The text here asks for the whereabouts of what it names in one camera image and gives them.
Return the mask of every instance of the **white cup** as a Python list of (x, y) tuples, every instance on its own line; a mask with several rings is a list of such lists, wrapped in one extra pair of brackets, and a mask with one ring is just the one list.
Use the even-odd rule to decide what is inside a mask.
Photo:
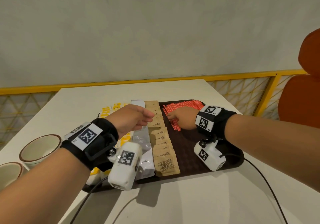
[(61, 137), (47, 134), (29, 142), (19, 154), (19, 159), (31, 169), (50, 156), (61, 144)]
[(8, 162), (0, 165), (0, 191), (27, 172), (18, 162)]

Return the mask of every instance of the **cup rim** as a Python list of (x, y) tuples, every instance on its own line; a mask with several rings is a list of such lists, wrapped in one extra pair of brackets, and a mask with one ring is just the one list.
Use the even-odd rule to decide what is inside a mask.
[(3, 166), (3, 165), (9, 164), (9, 163), (13, 163), (13, 164), (18, 164), (18, 165), (19, 165), (19, 167), (20, 167), (20, 173), (19, 173), (19, 175), (18, 175), (18, 177), (17, 177), (17, 178), (19, 178), (19, 177), (21, 176), (22, 172), (23, 172), (24, 166), (23, 166), (20, 162), (10, 161), (10, 162), (6, 162), (6, 163), (4, 163), (4, 164), (1, 164), (0, 167)]
[[(40, 139), (40, 138), (42, 138), (42, 137), (46, 137), (46, 136), (50, 136), (50, 135), (56, 136), (56, 137), (58, 137), (58, 139), (59, 139), (59, 144), (57, 145), (57, 147), (56, 147), (55, 149), (53, 149), (50, 153), (46, 154), (45, 156), (40, 157), (40, 158), (35, 159), (35, 160), (25, 160), (25, 159), (22, 158), (22, 152), (23, 152), (23, 150), (24, 150), (29, 144), (31, 144), (31, 143), (32, 143), (33, 141), (35, 141), (35, 140), (38, 140), (38, 139)], [(26, 145), (22, 148), (22, 150), (20, 151), (20, 153), (19, 153), (19, 159), (20, 159), (21, 161), (23, 161), (23, 162), (34, 162), (34, 161), (38, 161), (38, 160), (40, 160), (40, 159), (42, 159), (42, 158), (47, 157), (47, 156), (50, 155), (52, 152), (54, 152), (56, 149), (58, 149), (58, 147), (59, 147), (60, 144), (61, 144), (61, 137), (60, 137), (59, 135), (57, 135), (57, 134), (46, 134), (46, 135), (43, 135), (43, 136), (40, 136), (40, 137), (34, 139), (33, 141), (30, 141), (28, 144), (26, 144)]]

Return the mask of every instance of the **chair backrest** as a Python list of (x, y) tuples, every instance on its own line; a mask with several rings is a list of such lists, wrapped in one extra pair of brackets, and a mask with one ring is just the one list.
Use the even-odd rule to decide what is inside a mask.
[(308, 74), (287, 82), (279, 100), (279, 119), (320, 128), (320, 29), (306, 36), (298, 60)]

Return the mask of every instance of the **dark brown tray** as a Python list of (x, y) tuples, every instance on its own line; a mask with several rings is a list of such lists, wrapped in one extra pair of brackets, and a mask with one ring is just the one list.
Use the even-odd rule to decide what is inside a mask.
[[(177, 156), (179, 168), (180, 168), (180, 174), (170, 175), (166, 177), (148, 177), (144, 179), (140, 179), (135, 181), (134, 185), (138, 184), (145, 184), (150, 182), (156, 182), (160, 180), (166, 180), (171, 178), (177, 178), (177, 177), (185, 177), (190, 175), (196, 175), (201, 173), (207, 173), (211, 172), (210, 169), (197, 157), (197, 155), (194, 153), (193, 148), (195, 144), (200, 141), (201, 139), (204, 139), (205, 136), (198, 133), (197, 130), (181, 130), (180, 132), (177, 130), (174, 130), (171, 126), (171, 123), (169, 122), (167, 116), (163, 112), (163, 106), (168, 105), (170, 103), (177, 103), (182, 102), (181, 101), (166, 101), (166, 102), (160, 102), (160, 108), (162, 111), (162, 116), (164, 119), (164, 124), (166, 125), (169, 133), (169, 137), (171, 139), (174, 151)], [(219, 141), (216, 148), (222, 153), (232, 153), (236, 154), (242, 158), (235, 157), (235, 156), (226, 156), (226, 162), (223, 164), (221, 168), (218, 169), (218, 171), (226, 170), (226, 169), (232, 169), (239, 167), (243, 163), (243, 152), (239, 148), (235, 147), (234, 145), (230, 144), (228, 141)], [(93, 186), (84, 185), (82, 188), (83, 191), (89, 192)], [(110, 185), (97, 187), (94, 192), (100, 192), (104, 190), (110, 190), (113, 189)]]

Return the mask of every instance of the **hand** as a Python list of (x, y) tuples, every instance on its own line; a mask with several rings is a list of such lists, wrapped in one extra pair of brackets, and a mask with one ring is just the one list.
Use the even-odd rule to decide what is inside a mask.
[(196, 117), (200, 110), (183, 107), (168, 113), (168, 119), (177, 119), (178, 125), (182, 129), (196, 129)]
[(154, 113), (149, 110), (137, 106), (126, 105), (118, 111), (111, 113), (105, 117), (111, 122), (118, 131), (119, 139), (126, 133), (142, 129), (142, 126), (147, 126), (148, 122), (152, 122)]

